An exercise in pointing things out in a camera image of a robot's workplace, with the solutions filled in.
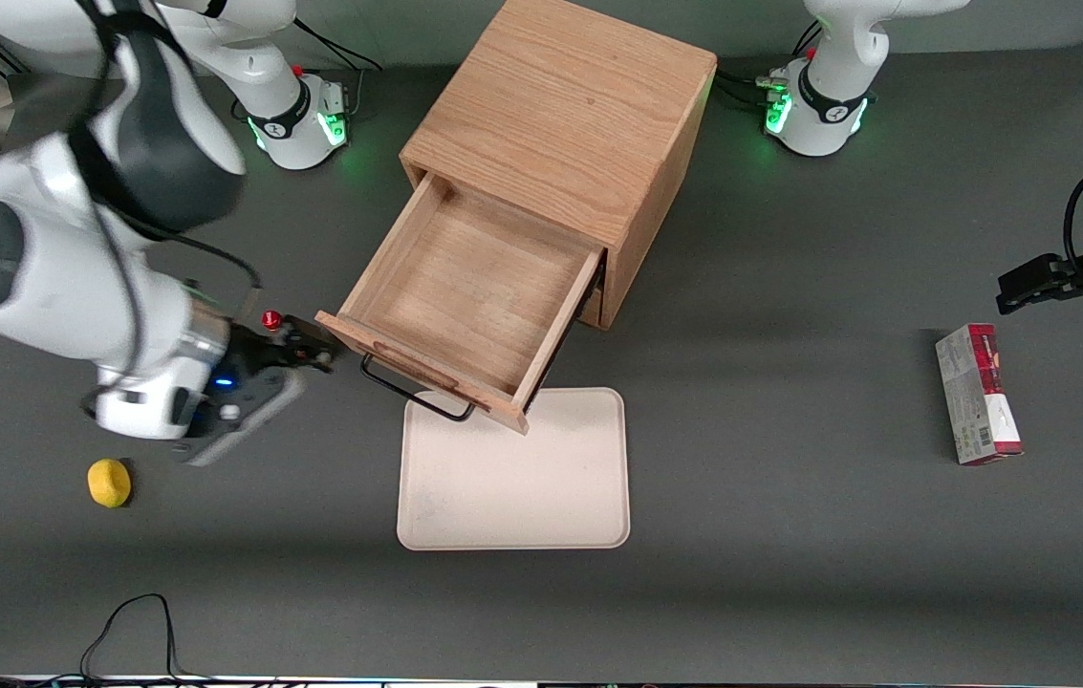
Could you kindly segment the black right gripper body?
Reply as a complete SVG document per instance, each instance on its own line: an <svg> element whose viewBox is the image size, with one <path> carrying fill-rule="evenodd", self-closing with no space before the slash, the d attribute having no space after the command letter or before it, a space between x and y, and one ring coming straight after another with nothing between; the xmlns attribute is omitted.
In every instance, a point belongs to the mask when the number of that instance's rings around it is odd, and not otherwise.
<svg viewBox="0 0 1083 688"><path fill-rule="evenodd" d="M287 369L293 362L287 347L239 323L229 323L226 351L216 365L216 379L249 380L265 369Z"/></svg>

